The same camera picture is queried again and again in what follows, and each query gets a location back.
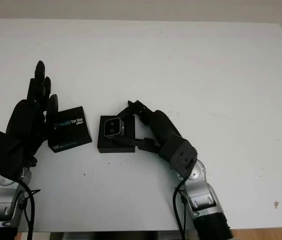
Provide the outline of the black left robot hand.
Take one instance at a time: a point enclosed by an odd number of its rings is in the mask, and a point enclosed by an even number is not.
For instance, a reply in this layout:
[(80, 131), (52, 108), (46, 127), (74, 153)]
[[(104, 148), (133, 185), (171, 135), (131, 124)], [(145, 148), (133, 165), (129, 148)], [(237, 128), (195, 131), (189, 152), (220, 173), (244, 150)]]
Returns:
[(18, 139), (24, 149), (24, 164), (35, 167), (35, 154), (51, 132), (51, 117), (58, 112), (58, 97), (51, 94), (51, 80), (45, 76), (45, 65), (38, 61), (30, 79), (27, 97), (17, 103), (6, 133)]

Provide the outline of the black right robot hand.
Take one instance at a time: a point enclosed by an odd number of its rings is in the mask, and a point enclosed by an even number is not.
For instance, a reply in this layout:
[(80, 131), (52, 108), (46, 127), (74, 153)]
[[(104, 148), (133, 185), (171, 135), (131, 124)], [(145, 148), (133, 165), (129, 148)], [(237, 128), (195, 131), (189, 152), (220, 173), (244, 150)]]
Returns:
[[(129, 117), (139, 116), (141, 122), (149, 126), (154, 137), (151, 138), (132, 138), (126, 133), (125, 122)], [(104, 124), (104, 136), (121, 145), (138, 147), (140, 150), (158, 153), (163, 145), (171, 136), (180, 136), (176, 127), (165, 113), (160, 110), (152, 111), (139, 100), (128, 101), (128, 107), (121, 111), (117, 116), (106, 120)]]

